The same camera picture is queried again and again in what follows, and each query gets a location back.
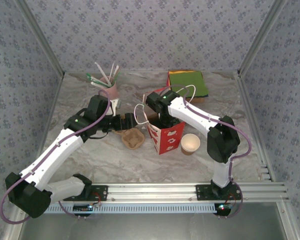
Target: patterned wallpaper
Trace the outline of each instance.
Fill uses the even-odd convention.
[[[14,1],[0,0],[0,199],[6,176],[37,154],[58,82]]]
[[[244,79],[300,223],[300,0],[288,1]]]
[[[236,70],[273,0],[27,0],[65,71]]]

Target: pink cup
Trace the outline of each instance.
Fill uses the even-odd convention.
[[[111,77],[111,78],[109,76],[107,76],[107,77],[108,77],[110,82],[113,81],[113,79],[114,79],[113,77]],[[100,78],[100,81],[107,84],[107,80],[104,77]],[[110,100],[114,100],[114,99],[117,99],[119,97],[116,82],[114,83],[114,85],[112,87],[103,88],[103,90],[105,90],[109,94]]]

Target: metal frame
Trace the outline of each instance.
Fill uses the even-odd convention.
[[[238,84],[238,90],[242,99],[243,108],[246,113],[246,118],[251,130],[252,138],[256,144],[258,156],[261,158],[261,162],[265,164],[264,166],[266,166],[268,170],[268,175],[270,178],[269,180],[276,182],[276,176],[272,168],[268,152],[266,150],[266,145],[262,137],[261,130],[259,128],[258,120],[255,115],[252,102],[248,95],[247,86],[243,77],[236,76],[235,79]],[[283,228],[287,239],[300,240],[300,229],[297,224],[297,219],[293,212],[291,203],[289,201],[278,201],[276,205],[278,211],[280,212],[281,222],[283,224]]]
[[[89,211],[73,210],[75,203],[64,203],[62,206],[73,214],[214,214],[217,212],[214,203],[102,203],[91,207]],[[45,214],[63,214],[59,204],[48,207]]]
[[[194,183],[95,183],[94,185],[107,185],[108,195],[106,206],[135,206],[138,204],[152,204],[160,206],[168,204],[173,206],[178,204],[185,206],[202,206],[211,203],[223,203],[224,201],[198,201],[196,195],[196,185],[210,184],[209,182]],[[286,188],[283,182],[239,182],[241,186],[243,201],[246,203],[280,203],[289,201]],[[84,204],[89,202],[69,202],[63,201],[67,207],[70,204]],[[297,240],[299,236],[294,231],[293,222],[290,221],[289,212],[281,214],[285,233],[289,240]],[[13,208],[10,216],[12,220],[24,219],[25,214],[17,207]],[[22,229],[22,224],[9,225],[5,232],[5,240],[17,240]]]
[[[270,32],[271,28],[275,24],[281,10],[285,6],[287,0],[274,0],[273,4],[268,11],[265,20],[263,21],[259,31],[257,32],[251,46],[246,53],[241,66],[239,68],[240,76],[244,76],[247,73],[249,66],[252,64],[253,60],[255,59],[259,49],[261,48],[262,44],[266,40],[268,33]]]
[[[31,12],[28,4],[25,0],[14,0],[15,4],[19,8],[21,14],[23,15],[24,20],[28,23],[33,35],[35,36],[36,40],[38,41],[39,45],[41,46],[43,52],[45,53],[46,57],[48,58],[51,66],[55,70],[55,72],[59,75],[60,78],[63,78],[64,71],[54,54],[54,51],[50,47],[43,31],[39,27],[35,16]]]

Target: mounting plate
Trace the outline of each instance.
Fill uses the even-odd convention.
[[[223,194],[216,195],[211,184],[199,184],[195,186],[196,199],[198,201],[213,200],[241,200],[239,189],[234,184],[229,184]]]
[[[92,185],[90,195],[85,198],[82,195],[79,196],[71,196],[63,201],[84,201],[84,202],[95,202],[99,200],[98,195],[100,196],[101,201],[107,201],[108,196],[108,186],[107,185]]]

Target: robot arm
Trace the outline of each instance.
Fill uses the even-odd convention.
[[[19,174],[12,172],[6,177],[5,184],[8,189],[21,179],[22,176],[31,173],[29,177],[18,184],[8,194],[10,202],[25,211],[32,218],[37,218],[45,212],[51,203],[72,196],[80,195],[87,197],[91,194],[92,182],[81,174],[75,174],[67,180],[55,183],[48,184],[48,182],[62,163],[92,135],[96,134],[98,130],[107,133],[112,130],[131,129],[137,125],[133,113],[114,116],[106,115],[93,127],[86,129],[78,135],[69,137],[61,144],[59,143],[60,140],[86,128],[99,119],[107,109],[107,104],[107,98],[100,95],[93,96],[87,108],[83,108],[68,119],[64,125],[64,129],[61,130],[55,141],[37,160]],[[32,172],[32,169],[46,156],[48,157],[45,161],[38,169]]]
[[[202,118],[193,113],[185,106],[183,98],[171,90],[162,96],[152,92],[148,95],[145,103],[159,114],[161,123],[166,124],[167,127],[170,127],[169,123],[173,121],[172,118],[178,118],[199,130],[207,138],[207,152],[214,160],[214,172],[211,184],[220,190],[226,188],[230,184],[230,157],[237,152],[238,145],[240,144],[238,133],[230,127]],[[204,112],[190,103],[188,104],[196,112],[208,116],[210,119],[220,120],[234,126],[233,120],[228,116],[220,118]]]

